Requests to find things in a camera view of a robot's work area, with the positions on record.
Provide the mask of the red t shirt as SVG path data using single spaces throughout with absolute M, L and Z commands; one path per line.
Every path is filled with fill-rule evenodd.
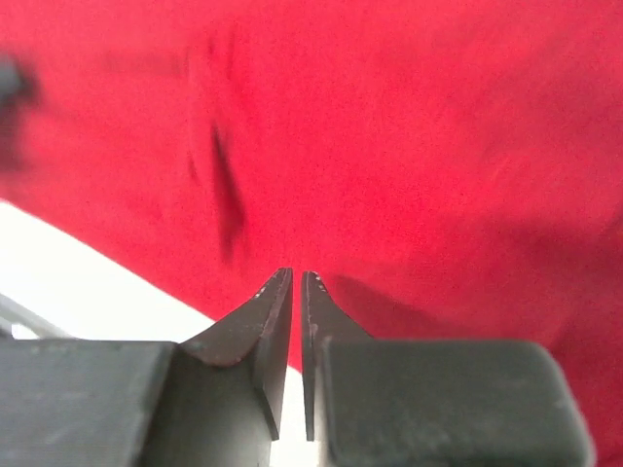
M 371 333 L 515 338 L 622 462 L 618 1 L 5 1 L 1 197 L 217 317 L 288 266 Z

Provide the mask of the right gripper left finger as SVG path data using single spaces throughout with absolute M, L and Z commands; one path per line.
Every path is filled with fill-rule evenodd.
M 187 341 L 91 341 L 9 300 L 1 324 L 5 466 L 266 466 L 279 436 L 292 272 Z

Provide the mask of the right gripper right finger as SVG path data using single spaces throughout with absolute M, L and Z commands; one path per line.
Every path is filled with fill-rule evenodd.
M 302 279 L 306 434 L 323 466 L 593 466 L 559 364 L 513 340 L 382 340 Z

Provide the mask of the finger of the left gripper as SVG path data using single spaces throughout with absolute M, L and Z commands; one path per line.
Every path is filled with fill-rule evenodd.
M 19 148 L 23 113 L 35 101 L 37 83 L 25 63 L 11 54 L 1 54 L 1 169 L 22 170 Z

